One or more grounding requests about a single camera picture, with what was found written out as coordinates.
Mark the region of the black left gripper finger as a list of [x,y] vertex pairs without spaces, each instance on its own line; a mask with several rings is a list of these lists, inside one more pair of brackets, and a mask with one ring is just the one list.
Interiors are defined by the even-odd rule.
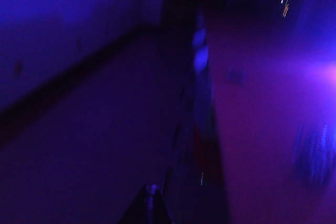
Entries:
[[143,186],[120,218],[120,223],[170,223],[159,187],[156,184]]

